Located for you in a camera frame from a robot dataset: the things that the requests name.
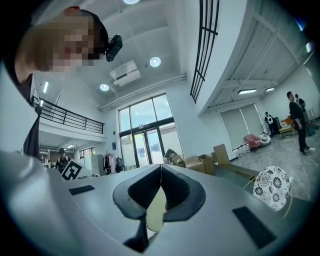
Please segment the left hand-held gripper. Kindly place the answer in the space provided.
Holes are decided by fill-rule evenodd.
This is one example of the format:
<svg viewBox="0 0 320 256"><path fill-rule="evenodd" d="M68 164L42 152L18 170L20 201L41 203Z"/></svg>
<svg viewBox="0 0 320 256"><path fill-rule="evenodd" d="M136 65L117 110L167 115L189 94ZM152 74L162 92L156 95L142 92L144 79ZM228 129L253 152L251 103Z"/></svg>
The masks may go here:
<svg viewBox="0 0 320 256"><path fill-rule="evenodd" d="M87 169L84 165L77 163L74 160L71 160L61 173L61 177L65 181L95 178L99 176L99 174L93 173L92 170Z"/></svg>

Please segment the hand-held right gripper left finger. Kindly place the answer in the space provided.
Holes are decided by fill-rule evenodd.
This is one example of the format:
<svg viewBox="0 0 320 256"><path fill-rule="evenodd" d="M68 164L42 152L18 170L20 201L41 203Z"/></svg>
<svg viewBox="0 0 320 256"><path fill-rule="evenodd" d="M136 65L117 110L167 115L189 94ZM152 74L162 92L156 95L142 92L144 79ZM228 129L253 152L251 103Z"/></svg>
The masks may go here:
<svg viewBox="0 0 320 256"><path fill-rule="evenodd" d="M153 256L143 221L125 218L101 178L65 181L38 159L0 154L0 198L13 222L45 256Z"/></svg>

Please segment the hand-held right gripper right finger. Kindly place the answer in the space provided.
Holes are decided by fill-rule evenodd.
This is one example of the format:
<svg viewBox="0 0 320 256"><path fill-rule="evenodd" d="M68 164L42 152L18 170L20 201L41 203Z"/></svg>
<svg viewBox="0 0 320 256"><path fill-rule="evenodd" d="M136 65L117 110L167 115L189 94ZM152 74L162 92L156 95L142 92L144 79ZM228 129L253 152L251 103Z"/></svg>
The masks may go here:
<svg viewBox="0 0 320 256"><path fill-rule="evenodd" d="M267 256L278 254L298 226L276 213L251 193L224 178L194 170L174 170L198 181L206 198L201 209L187 221L166 222L149 246L151 256ZM275 236L259 249L234 209L247 207Z"/></svg>

